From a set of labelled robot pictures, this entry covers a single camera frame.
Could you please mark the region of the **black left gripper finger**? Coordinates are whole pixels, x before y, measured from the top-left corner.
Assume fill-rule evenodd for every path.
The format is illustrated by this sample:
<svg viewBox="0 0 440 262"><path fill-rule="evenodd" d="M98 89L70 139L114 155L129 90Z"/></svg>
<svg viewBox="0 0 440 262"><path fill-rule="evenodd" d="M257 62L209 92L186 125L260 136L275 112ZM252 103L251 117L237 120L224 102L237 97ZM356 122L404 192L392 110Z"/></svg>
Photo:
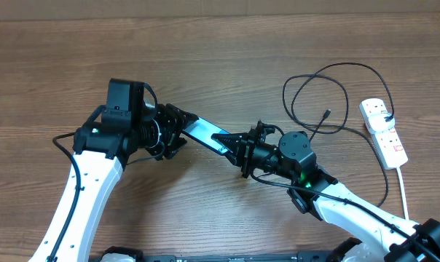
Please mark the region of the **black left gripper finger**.
<svg viewBox="0 0 440 262"><path fill-rule="evenodd" d="M163 156L166 159L172 159L185 145L187 140L184 138L174 138L165 145Z"/></svg>
<svg viewBox="0 0 440 262"><path fill-rule="evenodd" d="M177 127L188 127L191 124L194 124L198 119L198 115L183 111L180 108L174 106L173 104L167 103L166 108L168 112L174 117L176 120Z"/></svg>

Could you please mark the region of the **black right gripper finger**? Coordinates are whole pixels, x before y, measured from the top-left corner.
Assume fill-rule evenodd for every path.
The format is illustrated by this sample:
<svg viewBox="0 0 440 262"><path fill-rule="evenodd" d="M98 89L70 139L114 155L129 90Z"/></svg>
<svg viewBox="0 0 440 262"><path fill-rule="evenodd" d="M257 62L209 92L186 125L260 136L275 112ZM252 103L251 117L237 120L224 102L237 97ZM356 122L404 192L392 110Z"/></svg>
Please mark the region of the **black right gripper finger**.
<svg viewBox="0 0 440 262"><path fill-rule="evenodd" d="M226 153L225 157L234 166L240 167L242 170L245 169L245 162L246 162L246 157L247 157L245 149L239 149L234 152L228 151Z"/></svg>
<svg viewBox="0 0 440 262"><path fill-rule="evenodd" d="M241 154L245 153L248 139L246 132L240 133L215 133L211 138L217 142L220 154Z"/></svg>

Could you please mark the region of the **Samsung Galaxy smartphone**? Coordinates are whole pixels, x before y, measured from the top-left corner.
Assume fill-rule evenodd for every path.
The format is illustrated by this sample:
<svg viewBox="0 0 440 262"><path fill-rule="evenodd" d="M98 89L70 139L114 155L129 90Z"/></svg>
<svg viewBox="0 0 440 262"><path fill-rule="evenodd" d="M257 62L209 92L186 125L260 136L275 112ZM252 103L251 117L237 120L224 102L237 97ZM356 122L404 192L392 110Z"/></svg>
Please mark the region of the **Samsung Galaxy smartphone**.
<svg viewBox="0 0 440 262"><path fill-rule="evenodd" d="M197 141L199 144L209 148L218 155L224 156L228 152L221 143L212 139L212 135L214 134L226 135L228 132L201 117L184 128L182 132L192 140Z"/></svg>

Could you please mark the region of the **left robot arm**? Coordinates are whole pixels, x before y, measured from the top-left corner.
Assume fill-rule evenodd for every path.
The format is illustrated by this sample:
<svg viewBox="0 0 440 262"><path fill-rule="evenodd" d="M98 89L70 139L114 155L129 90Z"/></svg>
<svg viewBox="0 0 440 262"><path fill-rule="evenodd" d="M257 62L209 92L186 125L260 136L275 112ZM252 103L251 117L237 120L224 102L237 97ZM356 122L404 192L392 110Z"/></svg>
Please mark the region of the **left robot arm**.
<svg viewBox="0 0 440 262"><path fill-rule="evenodd" d="M146 103L144 82L111 79L106 104L70 136L71 169L52 222L32 261L87 261L103 210L131 154L144 148L156 160L186 143L180 134L197 121L171 104Z"/></svg>

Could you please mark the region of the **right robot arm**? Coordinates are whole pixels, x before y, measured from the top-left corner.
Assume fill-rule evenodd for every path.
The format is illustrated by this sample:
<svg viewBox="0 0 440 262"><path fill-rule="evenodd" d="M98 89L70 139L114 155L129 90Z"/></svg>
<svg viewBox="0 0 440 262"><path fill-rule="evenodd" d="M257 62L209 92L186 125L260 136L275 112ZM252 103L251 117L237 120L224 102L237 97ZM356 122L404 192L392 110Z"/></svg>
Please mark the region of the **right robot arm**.
<svg viewBox="0 0 440 262"><path fill-rule="evenodd" d="M275 126L258 123L249 132L214 133L243 176L287 190L301 213L336 226L351 237L330 261L440 261L440 222L401 218L357 195L318 164L305 132L265 138Z"/></svg>

